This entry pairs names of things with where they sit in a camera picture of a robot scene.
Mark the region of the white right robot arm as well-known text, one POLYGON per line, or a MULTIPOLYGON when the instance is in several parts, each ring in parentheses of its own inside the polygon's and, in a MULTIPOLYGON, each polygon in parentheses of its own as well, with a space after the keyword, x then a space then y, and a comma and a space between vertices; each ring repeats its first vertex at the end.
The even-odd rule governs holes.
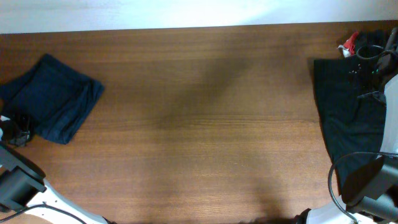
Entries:
POLYGON ((315 99, 340 194, 295 223, 397 222, 397 46, 314 62, 315 99))

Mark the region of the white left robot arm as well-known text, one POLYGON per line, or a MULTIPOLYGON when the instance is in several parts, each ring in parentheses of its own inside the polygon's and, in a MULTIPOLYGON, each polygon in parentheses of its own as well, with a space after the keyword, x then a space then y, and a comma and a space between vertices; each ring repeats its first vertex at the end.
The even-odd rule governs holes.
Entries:
POLYGON ((15 122, 1 116, 1 212, 15 212, 1 222, 28 214, 56 224, 111 224, 63 197, 49 184, 41 168, 13 148, 29 140, 29 125, 29 118, 15 122))

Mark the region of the dark blue shorts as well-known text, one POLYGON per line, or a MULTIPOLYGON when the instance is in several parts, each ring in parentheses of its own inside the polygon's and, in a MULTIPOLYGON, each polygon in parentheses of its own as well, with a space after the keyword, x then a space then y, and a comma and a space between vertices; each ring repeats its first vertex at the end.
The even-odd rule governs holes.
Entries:
POLYGON ((72 140, 103 92, 101 82, 49 54, 1 85, 3 112, 30 116, 34 133, 58 144, 72 140))

